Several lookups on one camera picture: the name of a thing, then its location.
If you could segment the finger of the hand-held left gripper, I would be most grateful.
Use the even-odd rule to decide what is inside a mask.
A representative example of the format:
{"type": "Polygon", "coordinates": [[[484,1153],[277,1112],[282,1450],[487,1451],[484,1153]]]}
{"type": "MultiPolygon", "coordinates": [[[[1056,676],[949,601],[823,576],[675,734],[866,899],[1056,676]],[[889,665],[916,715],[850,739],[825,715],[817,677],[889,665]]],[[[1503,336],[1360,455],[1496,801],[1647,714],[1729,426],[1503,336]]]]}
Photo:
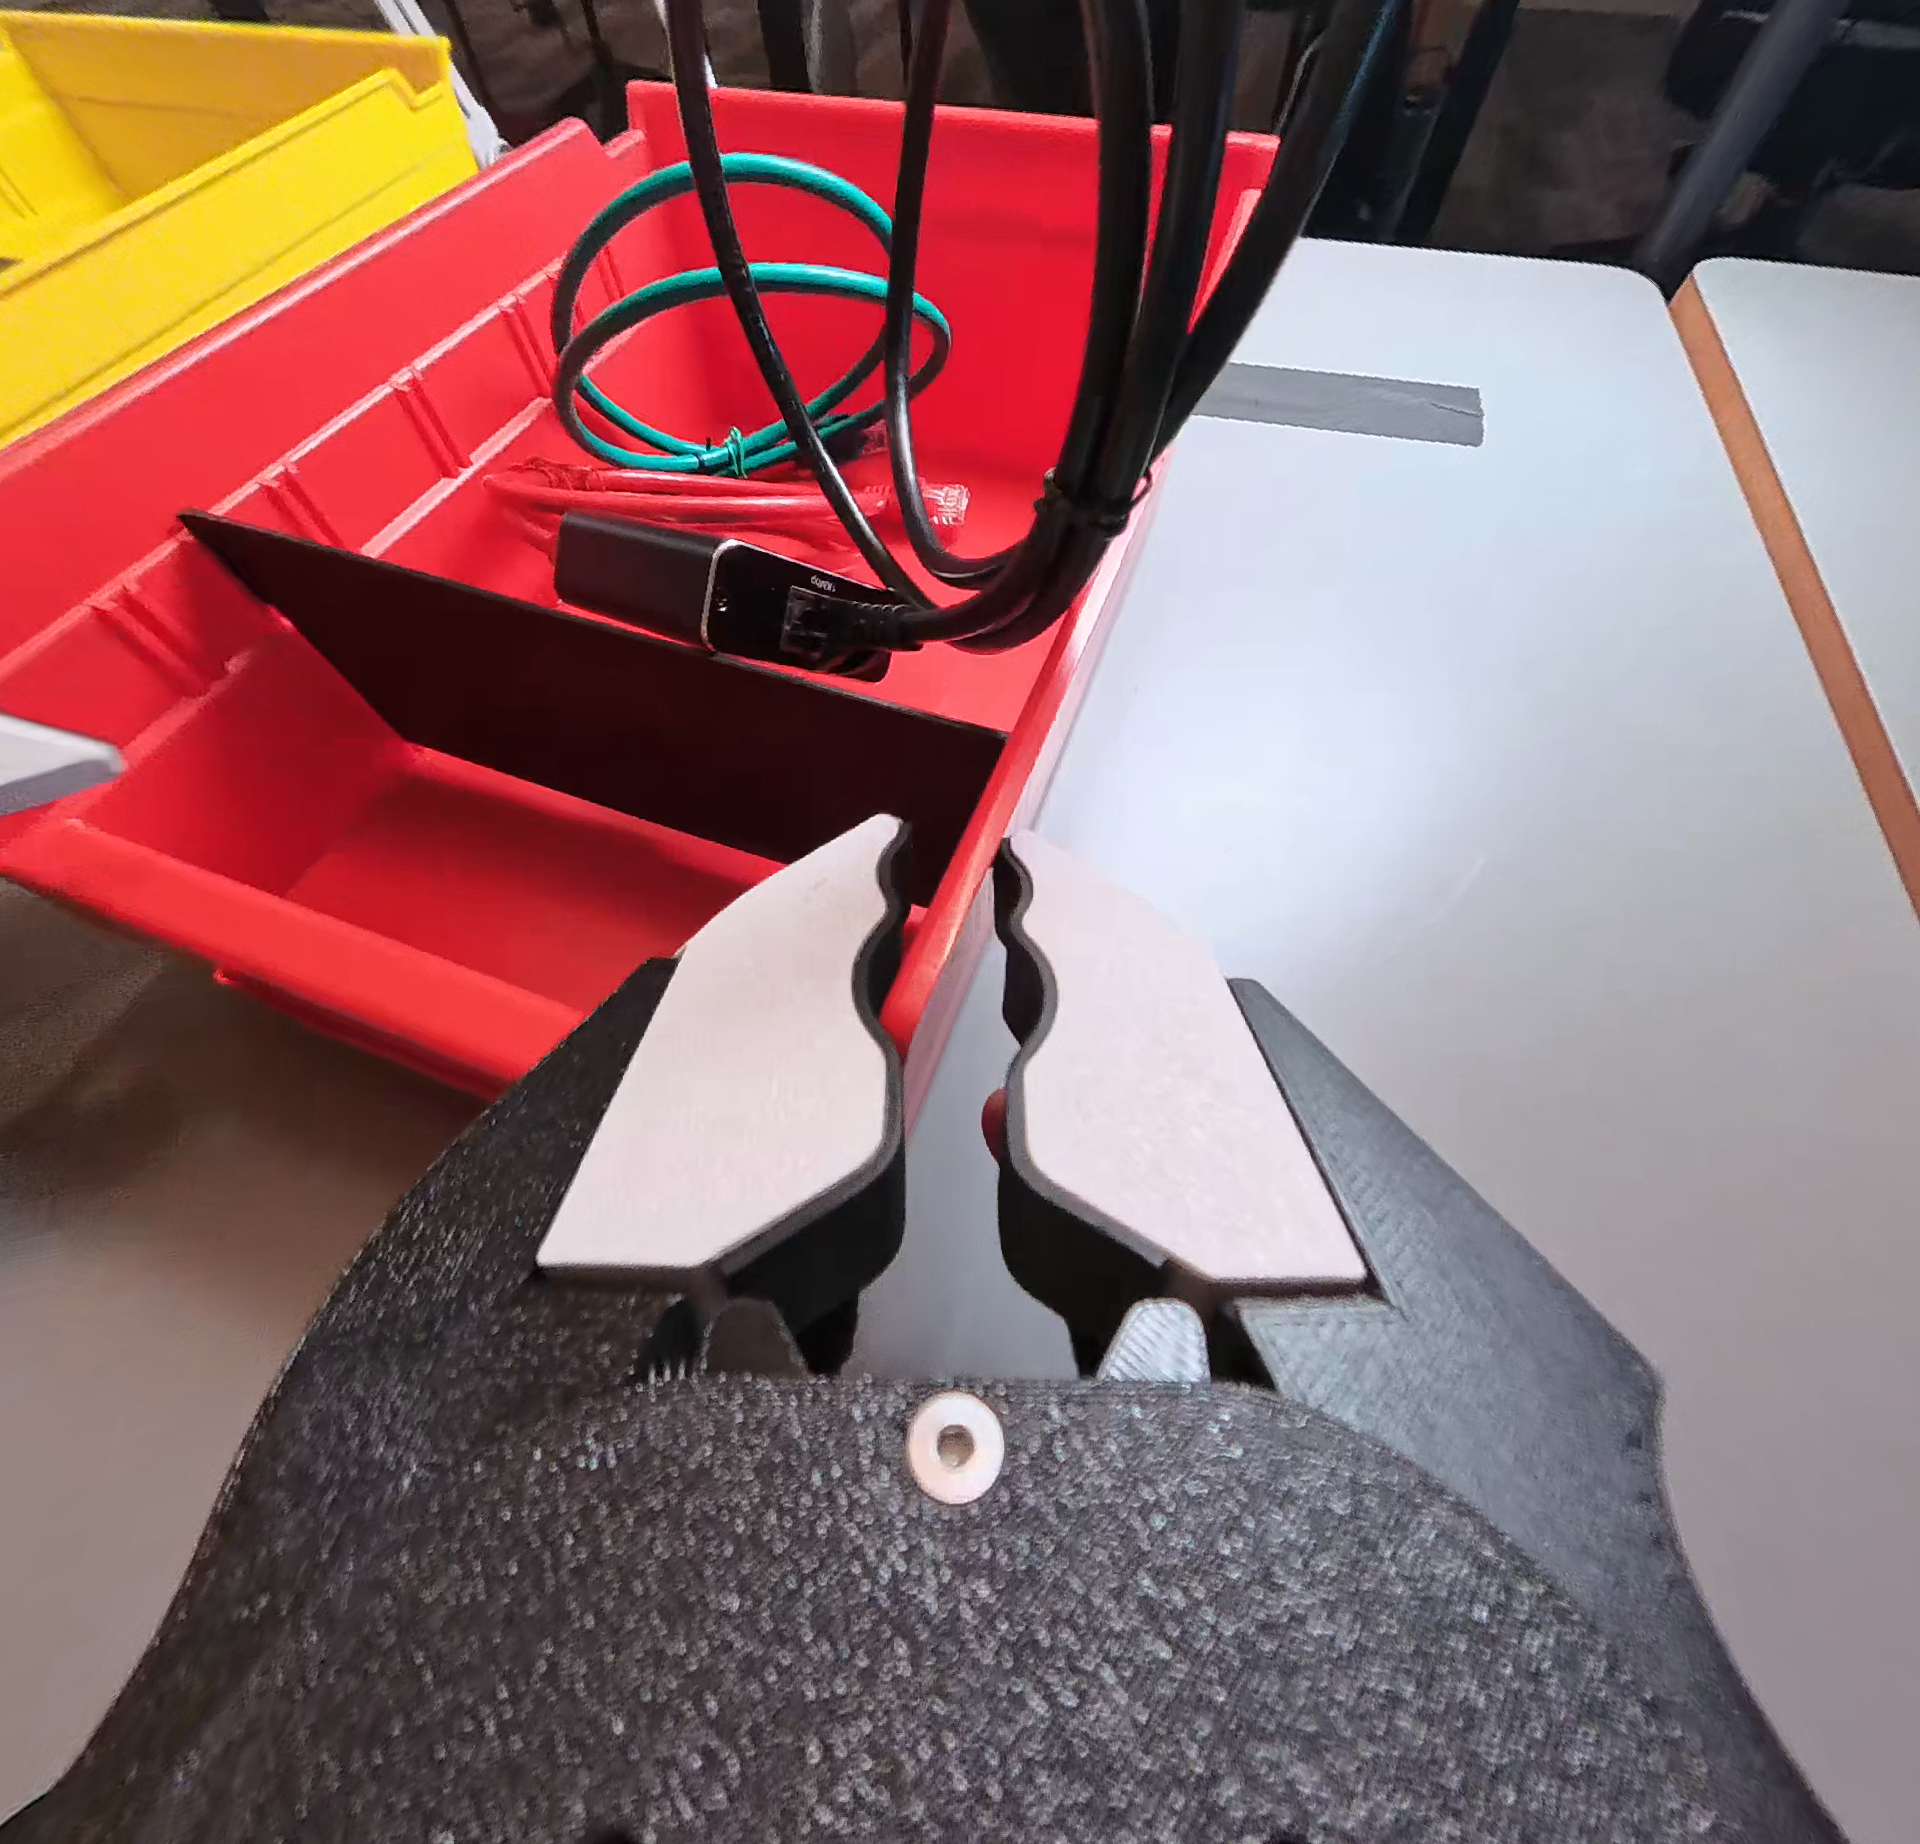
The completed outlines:
{"type": "Polygon", "coordinates": [[[4,714],[4,816],[73,796],[125,772],[106,741],[4,714]]]}

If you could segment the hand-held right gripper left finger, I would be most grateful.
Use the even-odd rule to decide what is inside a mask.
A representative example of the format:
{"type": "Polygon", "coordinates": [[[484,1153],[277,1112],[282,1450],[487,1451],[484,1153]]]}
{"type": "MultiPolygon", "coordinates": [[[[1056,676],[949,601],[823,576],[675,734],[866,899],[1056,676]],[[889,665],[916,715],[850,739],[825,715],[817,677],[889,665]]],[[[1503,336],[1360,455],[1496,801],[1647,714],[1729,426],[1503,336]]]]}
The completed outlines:
{"type": "Polygon", "coordinates": [[[660,997],[587,1138],[540,1269],[792,1329],[859,1302],[904,1238],[902,964],[912,829],[878,813],[735,899],[660,997]]]}

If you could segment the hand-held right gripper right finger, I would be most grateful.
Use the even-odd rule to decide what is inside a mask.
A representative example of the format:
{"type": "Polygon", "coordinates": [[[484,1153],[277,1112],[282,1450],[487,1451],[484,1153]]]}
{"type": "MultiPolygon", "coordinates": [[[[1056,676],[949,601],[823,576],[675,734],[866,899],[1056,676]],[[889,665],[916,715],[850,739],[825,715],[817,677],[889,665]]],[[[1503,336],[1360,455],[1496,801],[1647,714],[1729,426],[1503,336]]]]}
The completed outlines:
{"type": "Polygon", "coordinates": [[[1356,1235],[1212,952],[1032,829],[994,863],[1002,1250],[1037,1300],[1351,1292],[1356,1235]]]}

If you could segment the red plastic bin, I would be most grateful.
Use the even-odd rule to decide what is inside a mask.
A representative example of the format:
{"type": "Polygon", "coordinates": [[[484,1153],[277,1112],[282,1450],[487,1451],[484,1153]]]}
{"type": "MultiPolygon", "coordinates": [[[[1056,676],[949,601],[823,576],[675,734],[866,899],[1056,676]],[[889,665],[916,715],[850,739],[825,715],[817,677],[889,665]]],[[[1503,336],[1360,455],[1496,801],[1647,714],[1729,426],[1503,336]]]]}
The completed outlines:
{"type": "Polygon", "coordinates": [[[874,813],[913,823],[913,910],[884,1025],[921,1105],[988,940],[1002,835],[1037,813],[1151,510],[1076,610],[1012,655],[882,684],[771,676],[641,639],[635,699],[591,694],[569,748],[478,610],[330,642],[363,696],[187,531],[209,510],[556,610],[489,489],[579,464],[554,422],[554,265],[627,184],[682,161],[670,85],[627,135],[564,123],[373,244],[6,451],[6,714],[123,752],[118,781],[6,825],[6,876],[219,967],[235,989],[497,1095],[632,970],[777,859],[874,813]]]}

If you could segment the yellow plastic bin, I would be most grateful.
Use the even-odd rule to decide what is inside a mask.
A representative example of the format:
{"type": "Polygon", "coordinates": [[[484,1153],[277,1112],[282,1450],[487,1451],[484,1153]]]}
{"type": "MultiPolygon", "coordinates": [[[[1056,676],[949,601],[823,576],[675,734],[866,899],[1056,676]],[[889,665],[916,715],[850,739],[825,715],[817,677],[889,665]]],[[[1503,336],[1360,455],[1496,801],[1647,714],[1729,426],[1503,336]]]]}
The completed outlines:
{"type": "Polygon", "coordinates": [[[439,36],[4,12],[4,441],[478,173],[439,36]]]}

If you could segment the black bin divider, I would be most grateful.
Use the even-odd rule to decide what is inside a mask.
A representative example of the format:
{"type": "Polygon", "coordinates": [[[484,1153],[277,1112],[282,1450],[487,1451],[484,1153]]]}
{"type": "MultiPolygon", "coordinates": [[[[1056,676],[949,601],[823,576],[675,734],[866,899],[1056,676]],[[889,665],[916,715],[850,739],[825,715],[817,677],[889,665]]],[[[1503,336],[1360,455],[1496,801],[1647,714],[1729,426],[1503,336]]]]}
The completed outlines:
{"type": "Polygon", "coordinates": [[[932,903],[1008,736],[205,510],[181,523],[426,752],[765,859],[876,814],[932,903]]]}

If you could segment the grey tape strip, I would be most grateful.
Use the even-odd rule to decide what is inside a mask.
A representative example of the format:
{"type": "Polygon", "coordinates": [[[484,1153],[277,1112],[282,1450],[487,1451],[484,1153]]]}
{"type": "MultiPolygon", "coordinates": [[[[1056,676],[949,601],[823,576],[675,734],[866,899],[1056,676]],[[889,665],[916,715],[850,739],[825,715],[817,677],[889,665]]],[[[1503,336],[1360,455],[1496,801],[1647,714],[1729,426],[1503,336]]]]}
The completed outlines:
{"type": "Polygon", "coordinates": [[[1250,361],[1223,369],[1194,418],[1456,448],[1485,441],[1475,388],[1250,361]]]}

